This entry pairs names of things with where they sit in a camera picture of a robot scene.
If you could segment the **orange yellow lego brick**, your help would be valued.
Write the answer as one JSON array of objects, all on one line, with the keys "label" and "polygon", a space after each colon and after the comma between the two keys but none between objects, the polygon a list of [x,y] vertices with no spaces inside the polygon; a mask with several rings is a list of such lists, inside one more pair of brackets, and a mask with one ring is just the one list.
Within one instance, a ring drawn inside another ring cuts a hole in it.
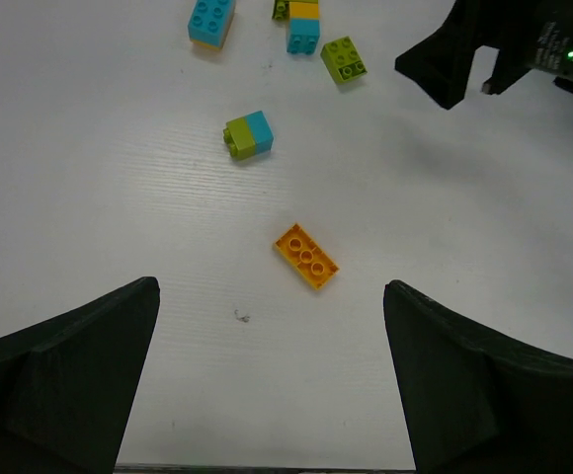
[{"label": "orange yellow lego brick", "polygon": [[274,248],[314,290],[322,289],[339,271],[338,265],[298,223],[274,243]]}]

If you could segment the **small green square lego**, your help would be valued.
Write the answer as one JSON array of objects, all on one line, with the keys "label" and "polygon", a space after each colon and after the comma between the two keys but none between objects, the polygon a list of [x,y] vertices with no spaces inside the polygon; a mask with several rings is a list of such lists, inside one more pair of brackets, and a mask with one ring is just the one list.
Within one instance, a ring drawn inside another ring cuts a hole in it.
[{"label": "small green square lego", "polygon": [[337,85],[355,81],[368,73],[350,37],[325,43],[320,56]]}]

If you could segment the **green yellow blue lego stack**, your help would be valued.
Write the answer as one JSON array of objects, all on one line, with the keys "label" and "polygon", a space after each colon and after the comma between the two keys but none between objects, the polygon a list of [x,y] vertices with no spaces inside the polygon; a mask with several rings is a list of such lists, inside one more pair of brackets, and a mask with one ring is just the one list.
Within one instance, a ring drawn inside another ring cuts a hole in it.
[{"label": "green yellow blue lego stack", "polygon": [[272,19],[286,22],[286,51],[311,55],[320,36],[320,8],[317,0],[276,0]]}]

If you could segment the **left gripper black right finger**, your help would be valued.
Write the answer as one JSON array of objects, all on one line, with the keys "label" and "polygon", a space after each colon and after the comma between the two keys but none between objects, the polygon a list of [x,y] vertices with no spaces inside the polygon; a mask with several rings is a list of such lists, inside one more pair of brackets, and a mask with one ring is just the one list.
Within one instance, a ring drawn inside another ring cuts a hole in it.
[{"label": "left gripper black right finger", "polygon": [[573,358],[455,313],[401,280],[384,322],[420,473],[573,473]]}]

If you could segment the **blue lego on orange plate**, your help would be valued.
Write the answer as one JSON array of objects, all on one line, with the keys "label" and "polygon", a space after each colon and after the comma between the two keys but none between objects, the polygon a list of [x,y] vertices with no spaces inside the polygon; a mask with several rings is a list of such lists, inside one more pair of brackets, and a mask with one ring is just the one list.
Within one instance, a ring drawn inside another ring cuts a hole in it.
[{"label": "blue lego on orange plate", "polygon": [[198,0],[188,22],[192,42],[216,50],[224,46],[235,14],[235,0]]}]

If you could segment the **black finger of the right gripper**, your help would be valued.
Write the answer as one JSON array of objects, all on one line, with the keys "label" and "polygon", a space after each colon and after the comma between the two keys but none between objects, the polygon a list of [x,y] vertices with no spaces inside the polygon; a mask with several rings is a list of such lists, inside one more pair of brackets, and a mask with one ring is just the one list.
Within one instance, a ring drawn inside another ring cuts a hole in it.
[{"label": "black finger of the right gripper", "polygon": [[449,110],[464,99],[476,50],[498,36],[499,1],[456,0],[442,25],[400,54],[395,70]]},{"label": "black finger of the right gripper", "polygon": [[486,46],[498,51],[491,76],[483,83],[484,95],[500,95],[528,74],[532,68],[527,65],[527,51],[530,48],[530,34],[524,30],[511,30],[486,34]]}]

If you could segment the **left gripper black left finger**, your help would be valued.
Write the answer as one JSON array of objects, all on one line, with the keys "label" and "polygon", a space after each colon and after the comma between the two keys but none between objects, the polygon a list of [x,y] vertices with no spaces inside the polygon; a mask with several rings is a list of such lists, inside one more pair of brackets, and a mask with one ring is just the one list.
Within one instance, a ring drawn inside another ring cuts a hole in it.
[{"label": "left gripper black left finger", "polygon": [[0,473],[111,473],[154,333],[141,277],[0,338]]}]

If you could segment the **green and blue lego cube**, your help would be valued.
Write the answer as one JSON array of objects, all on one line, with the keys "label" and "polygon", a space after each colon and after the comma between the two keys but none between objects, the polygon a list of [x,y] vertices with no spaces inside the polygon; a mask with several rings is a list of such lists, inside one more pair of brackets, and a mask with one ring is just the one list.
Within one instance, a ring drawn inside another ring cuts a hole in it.
[{"label": "green and blue lego cube", "polygon": [[243,161],[269,152],[274,135],[262,111],[228,121],[223,130],[223,140],[230,157]]}]

